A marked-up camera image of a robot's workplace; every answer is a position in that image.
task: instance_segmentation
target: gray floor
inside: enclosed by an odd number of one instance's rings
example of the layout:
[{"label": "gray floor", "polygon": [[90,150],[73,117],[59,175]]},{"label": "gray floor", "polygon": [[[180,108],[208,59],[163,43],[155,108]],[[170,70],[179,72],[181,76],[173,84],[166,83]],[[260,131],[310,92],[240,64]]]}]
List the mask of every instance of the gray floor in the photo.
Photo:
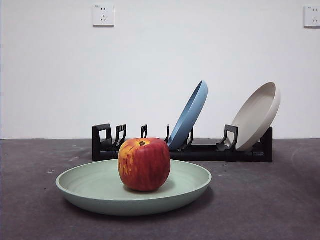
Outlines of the gray floor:
[{"label": "gray floor", "polygon": [[275,140],[273,163],[194,162],[213,176],[190,205],[105,216],[81,210],[55,185],[90,163],[91,140],[1,141],[1,240],[319,240],[320,139]]}]

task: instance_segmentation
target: dish rack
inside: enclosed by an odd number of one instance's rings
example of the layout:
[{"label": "dish rack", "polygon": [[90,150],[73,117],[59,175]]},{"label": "dish rack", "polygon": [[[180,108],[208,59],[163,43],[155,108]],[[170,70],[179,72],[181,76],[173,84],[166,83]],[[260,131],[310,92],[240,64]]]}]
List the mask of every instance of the dish rack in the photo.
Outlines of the dish rack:
[{"label": "dish rack", "polygon": [[[169,128],[166,129],[167,143]],[[100,132],[105,131],[105,139],[100,138]],[[141,138],[146,138],[148,125],[141,127]],[[110,124],[95,125],[92,127],[92,160],[104,161],[117,159],[121,145],[126,140],[127,125],[119,125],[115,129],[115,139],[112,139]],[[233,142],[226,145],[228,133],[233,133]],[[273,162],[273,128],[269,127],[260,141],[252,146],[251,151],[237,151],[238,127],[225,125],[224,137],[216,144],[193,144],[194,129],[188,134],[184,143],[176,150],[170,151],[170,157],[179,161],[209,161],[209,162]]]}]

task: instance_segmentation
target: electrical outlet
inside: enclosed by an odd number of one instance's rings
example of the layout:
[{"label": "electrical outlet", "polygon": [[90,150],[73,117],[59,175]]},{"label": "electrical outlet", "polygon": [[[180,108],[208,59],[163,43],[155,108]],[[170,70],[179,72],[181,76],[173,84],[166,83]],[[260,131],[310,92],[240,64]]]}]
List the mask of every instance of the electrical outlet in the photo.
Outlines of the electrical outlet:
[{"label": "electrical outlet", "polygon": [[320,6],[304,6],[304,27],[320,27]]},{"label": "electrical outlet", "polygon": [[113,4],[99,4],[92,7],[92,21],[94,27],[115,26],[115,6]]}]

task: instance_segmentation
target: white plate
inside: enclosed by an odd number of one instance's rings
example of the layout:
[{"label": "white plate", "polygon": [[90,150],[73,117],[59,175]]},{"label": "white plate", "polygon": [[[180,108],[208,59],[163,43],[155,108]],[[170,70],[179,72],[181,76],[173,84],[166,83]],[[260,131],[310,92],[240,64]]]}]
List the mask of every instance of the white plate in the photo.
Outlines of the white plate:
[{"label": "white plate", "polygon": [[196,200],[212,176],[205,168],[171,160],[171,171],[157,191],[138,192],[124,186],[118,160],[88,163],[67,170],[56,179],[64,197],[75,206],[99,214],[139,216],[171,211]]},{"label": "white plate", "polygon": [[[238,127],[237,151],[248,151],[261,139],[275,119],[280,102],[280,91],[273,82],[266,83],[251,95],[232,122]],[[226,144],[231,142],[233,136],[228,136]]]},{"label": "white plate", "polygon": [[186,104],[178,122],[176,123],[168,141],[170,150],[182,146],[194,127],[208,96],[208,86],[201,81]]}]

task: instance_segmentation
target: light green plate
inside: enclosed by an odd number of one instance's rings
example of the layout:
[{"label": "light green plate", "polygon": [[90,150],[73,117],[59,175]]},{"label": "light green plate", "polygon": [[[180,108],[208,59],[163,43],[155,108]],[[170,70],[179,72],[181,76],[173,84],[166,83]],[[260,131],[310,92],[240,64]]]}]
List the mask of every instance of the light green plate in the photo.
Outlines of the light green plate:
[{"label": "light green plate", "polygon": [[205,168],[171,160],[170,175],[157,191],[137,192],[122,183],[118,160],[93,162],[72,168],[55,183],[77,207],[105,215],[140,216],[178,209],[196,200],[212,179]]}]

